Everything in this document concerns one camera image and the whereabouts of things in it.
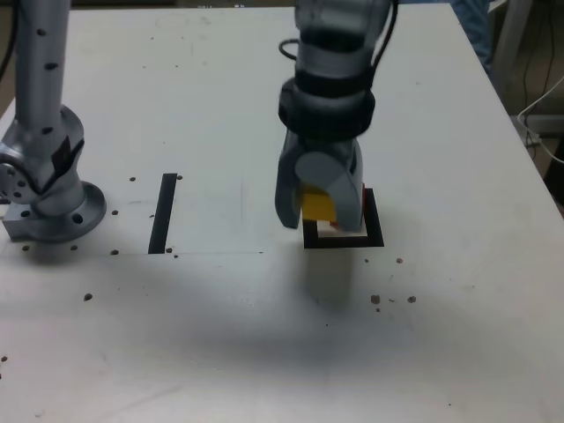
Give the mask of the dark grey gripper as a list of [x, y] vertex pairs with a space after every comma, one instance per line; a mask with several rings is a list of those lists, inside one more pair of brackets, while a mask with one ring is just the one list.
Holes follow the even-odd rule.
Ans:
[[300, 182], [327, 193], [339, 228], [360, 230], [362, 221], [362, 156], [357, 139], [328, 142], [290, 130], [278, 160], [275, 209], [284, 227], [297, 229], [301, 215]]

